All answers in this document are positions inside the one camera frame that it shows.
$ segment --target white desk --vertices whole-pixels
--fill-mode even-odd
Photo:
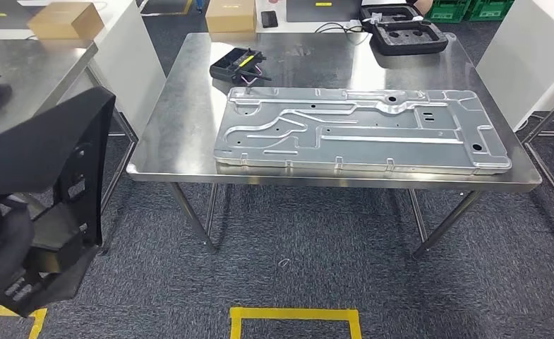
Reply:
[[[50,2],[19,1],[24,6],[46,6]],[[89,69],[116,95],[116,108],[140,136],[166,82],[160,61],[133,0],[88,2],[95,3],[104,21],[104,29],[94,39],[98,53]],[[4,40],[25,39],[31,35],[31,30],[0,30],[0,39]],[[90,87],[92,82],[84,74],[64,99]]]
[[[554,107],[554,0],[516,1],[476,67],[516,131]]]

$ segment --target green plastic basket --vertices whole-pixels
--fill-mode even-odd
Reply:
[[[434,23],[458,23],[469,6],[470,0],[434,0],[426,18]]]
[[[470,21],[503,20],[514,0],[473,0],[466,14]]]

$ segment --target aluminum plate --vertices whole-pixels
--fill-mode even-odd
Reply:
[[[508,171],[476,93],[459,90],[232,88],[219,162],[446,174]]]

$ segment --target yellow floor marking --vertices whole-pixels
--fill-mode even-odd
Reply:
[[[28,339],[37,339],[44,325],[44,318],[46,317],[47,309],[37,309],[33,311],[30,316],[34,318],[34,324],[30,331],[30,336]],[[7,309],[6,307],[0,306],[0,316],[18,316],[15,312]]]
[[[360,316],[356,309],[266,309],[257,307],[232,307],[231,339],[241,338],[242,319],[293,319],[348,321],[351,339],[361,339]]]

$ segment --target stainless steel table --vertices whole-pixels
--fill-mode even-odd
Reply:
[[[177,56],[143,137],[127,166],[135,180],[167,182],[191,221],[193,231],[209,251],[217,184],[275,184],[408,189],[422,245],[429,250],[473,204],[482,191],[528,192],[541,176],[501,115],[478,77],[474,65],[454,35],[440,54],[382,56],[373,52],[364,34],[258,34],[252,40],[206,33],[189,34]],[[357,90],[472,90],[497,129],[512,169],[497,175],[453,175],[393,172],[357,172],[270,167],[235,167],[218,164],[213,156],[226,93],[230,86],[211,79],[210,64],[233,46],[260,50],[268,58],[260,64],[271,87],[348,88]],[[206,230],[193,212],[179,182],[213,183]],[[415,189],[470,190],[464,200],[428,236]]]
[[[66,99],[64,95],[83,72],[100,85],[88,68],[97,51],[94,42],[85,40],[0,40],[0,133]],[[102,210],[137,142],[125,116],[115,110],[114,118],[131,144],[104,193]]]

